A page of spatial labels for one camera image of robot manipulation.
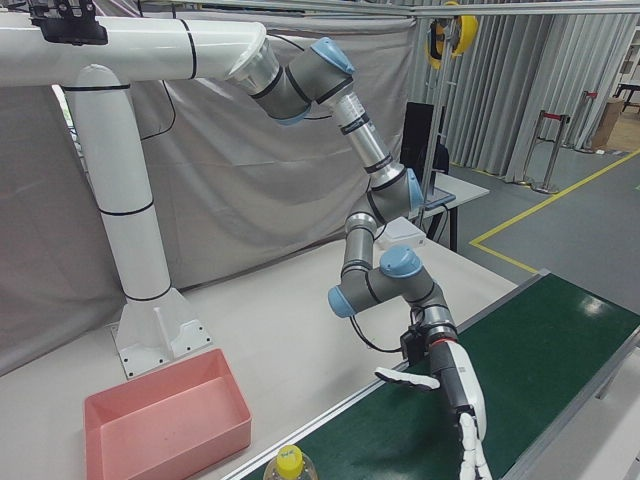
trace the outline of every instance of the white pipe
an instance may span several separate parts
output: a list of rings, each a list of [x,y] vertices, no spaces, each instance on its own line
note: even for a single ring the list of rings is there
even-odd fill
[[[0,13],[0,86],[84,86],[77,77],[94,64],[113,71],[118,84],[188,79],[194,73],[226,80],[259,51],[266,36],[264,25],[250,22],[96,20],[107,29],[108,43],[78,47],[45,41],[28,14]]]
[[[116,75],[90,65],[82,85],[114,85]],[[129,297],[166,292],[171,281],[128,88],[66,92],[120,281]]]

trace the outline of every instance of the green conveyor belt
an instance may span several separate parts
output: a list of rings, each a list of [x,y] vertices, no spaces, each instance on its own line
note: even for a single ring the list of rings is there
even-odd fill
[[[484,392],[494,479],[639,324],[638,315],[547,275],[460,335]],[[426,373],[428,364],[411,371]],[[298,445],[321,480],[458,478],[461,449],[442,397],[398,385],[375,390]],[[263,470],[246,478],[260,480]]]

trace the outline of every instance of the gray curtain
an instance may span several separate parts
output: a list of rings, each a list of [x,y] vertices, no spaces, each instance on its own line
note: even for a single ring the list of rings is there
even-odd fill
[[[417,2],[432,5],[429,0]],[[495,3],[476,0],[465,3]],[[471,48],[452,62],[444,143],[462,166],[504,175],[552,24],[551,16],[478,17]],[[409,98],[433,103],[439,81],[424,54],[430,19],[420,21]]]
[[[395,2],[434,5],[432,0]],[[474,3],[520,3],[489,2]],[[590,146],[638,15],[480,17],[476,41],[453,62],[444,126],[452,161],[505,176],[522,176],[538,113],[566,113],[577,121],[576,148]],[[438,74],[424,55],[430,19],[420,20],[409,77],[411,101],[432,103]],[[598,98],[576,118],[583,90]],[[557,122],[545,122],[555,138]]]
[[[505,180],[522,178],[524,160],[540,110],[572,115],[576,148],[590,147],[613,88],[616,73],[633,36],[638,15],[571,15],[554,18],[544,55],[513,149]],[[597,91],[579,118],[584,90]],[[546,121],[541,137],[554,139],[558,122]]]
[[[261,21],[303,48],[334,38],[356,66],[355,90],[392,152],[400,151],[413,22],[181,13]],[[270,43],[286,64],[298,50]],[[242,91],[211,80],[168,82],[177,118],[143,142],[172,281],[186,287],[282,257],[341,231],[367,178],[331,118],[283,127]],[[141,135],[172,117],[162,86],[134,85]],[[328,115],[314,106],[309,118]]]
[[[50,87],[0,89],[0,375],[124,304],[104,228]]]

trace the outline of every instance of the metal stanchion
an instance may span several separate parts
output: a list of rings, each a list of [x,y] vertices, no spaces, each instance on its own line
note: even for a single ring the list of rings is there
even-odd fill
[[[436,156],[436,144],[438,143],[438,137],[440,136],[440,120],[442,119],[442,107],[446,100],[447,87],[450,67],[451,67],[451,53],[453,47],[451,46],[451,37],[455,33],[455,23],[451,20],[446,20],[446,26],[444,28],[444,51],[442,52],[442,60],[440,70],[437,75],[437,86],[433,96],[433,115],[431,117],[431,129],[429,130],[429,142],[427,143],[427,153],[425,156],[424,171],[422,174],[422,194],[425,199],[425,203],[429,204],[434,200],[435,189],[434,182],[432,182],[433,161]]]
[[[567,137],[565,138],[562,146],[564,148],[575,148],[576,146],[576,136],[578,135],[578,128],[582,123],[582,119],[585,113],[588,111],[587,105],[591,104],[593,100],[598,97],[598,92],[589,92],[584,90],[580,97],[580,103],[578,104],[578,108],[576,108],[576,112],[573,115],[573,121],[571,122],[571,126],[569,127],[569,131],[567,132]],[[577,149],[583,153],[593,153],[591,150],[582,150]]]
[[[531,190],[539,193],[553,194],[560,191],[555,185],[550,185],[550,182],[551,175],[553,174],[553,167],[555,167],[556,165],[556,158],[558,157],[560,145],[562,144],[562,134],[564,132],[564,127],[567,123],[569,123],[570,117],[569,115],[554,115],[551,113],[545,113],[544,117],[551,118],[553,120],[559,120],[560,126],[558,127],[558,135],[556,135],[556,139],[553,144],[553,151],[551,152],[551,159],[549,160],[549,166],[547,167],[547,173],[544,176],[544,181],[542,183],[532,183]]]
[[[540,130],[542,130],[542,121],[544,120],[546,112],[544,110],[540,110],[540,115],[538,115],[538,122],[536,123],[536,128],[533,132],[533,138],[531,139],[531,144],[529,145],[529,152],[527,152],[527,158],[524,161],[524,170],[522,172],[522,179],[516,180],[513,183],[517,185],[531,185],[533,183],[533,179],[527,177],[527,170],[529,169],[529,163],[531,162],[531,155],[533,155],[533,149],[536,147],[538,142],[538,137],[540,136]]]

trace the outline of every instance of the white table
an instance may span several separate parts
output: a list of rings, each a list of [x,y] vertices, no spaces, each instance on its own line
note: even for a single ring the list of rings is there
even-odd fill
[[[343,248],[335,242],[187,293],[253,414],[251,446],[195,478],[220,479],[372,382],[375,367],[401,361],[400,354],[367,349],[331,312],[326,293],[339,280]],[[433,242],[416,251],[458,323],[515,287]],[[370,339],[393,347],[408,313],[395,299],[358,318]],[[83,401],[125,381],[107,327],[0,377],[0,478],[83,479]]]
[[[441,190],[452,193],[455,200],[448,202],[446,206],[439,206],[425,212],[425,218],[434,217],[434,220],[427,231],[427,238],[433,240],[442,214],[449,211],[449,248],[458,251],[458,207],[467,202],[475,200],[489,194],[486,188],[478,187],[472,183],[465,182],[458,178],[450,177],[444,173],[437,172],[435,186]]]

